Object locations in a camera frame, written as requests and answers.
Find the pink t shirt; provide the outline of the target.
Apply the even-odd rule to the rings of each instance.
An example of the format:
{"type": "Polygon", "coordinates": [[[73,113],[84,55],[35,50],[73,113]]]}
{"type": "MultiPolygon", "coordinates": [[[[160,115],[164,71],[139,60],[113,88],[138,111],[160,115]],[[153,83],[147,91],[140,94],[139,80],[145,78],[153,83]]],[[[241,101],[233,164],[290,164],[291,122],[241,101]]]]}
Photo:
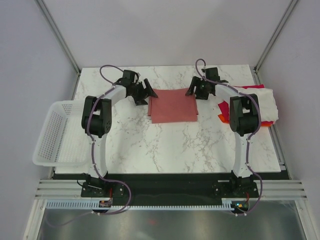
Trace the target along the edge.
{"type": "Polygon", "coordinates": [[[147,115],[153,124],[197,122],[195,95],[186,95],[187,88],[156,89],[157,97],[149,97],[147,115]]]}

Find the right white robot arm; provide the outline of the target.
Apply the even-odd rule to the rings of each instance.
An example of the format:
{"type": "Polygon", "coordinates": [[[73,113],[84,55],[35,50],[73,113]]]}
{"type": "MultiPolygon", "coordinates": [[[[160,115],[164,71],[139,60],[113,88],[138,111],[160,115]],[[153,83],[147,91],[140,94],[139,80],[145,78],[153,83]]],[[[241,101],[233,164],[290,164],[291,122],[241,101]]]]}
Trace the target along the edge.
{"type": "Polygon", "coordinates": [[[235,160],[233,175],[240,179],[253,175],[250,167],[250,144],[253,136],[261,127],[259,100],[254,93],[244,93],[221,80],[216,67],[203,68],[193,76],[186,96],[195,95],[196,99],[207,100],[212,94],[228,104],[229,126],[235,136],[235,160]]]}

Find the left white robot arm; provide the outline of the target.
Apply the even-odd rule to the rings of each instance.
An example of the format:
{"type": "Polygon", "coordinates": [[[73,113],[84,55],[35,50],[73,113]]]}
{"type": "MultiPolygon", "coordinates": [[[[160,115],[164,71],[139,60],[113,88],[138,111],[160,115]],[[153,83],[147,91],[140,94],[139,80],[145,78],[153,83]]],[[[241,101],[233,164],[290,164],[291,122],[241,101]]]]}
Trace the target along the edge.
{"type": "Polygon", "coordinates": [[[84,100],[81,127],[89,138],[91,166],[89,175],[104,179],[108,174],[106,163],[106,140],[112,127],[112,107],[127,97],[132,97],[135,105],[147,105],[148,97],[158,95],[149,80],[139,80],[139,74],[132,70],[123,70],[122,77],[114,82],[102,95],[88,95],[84,100]]]}

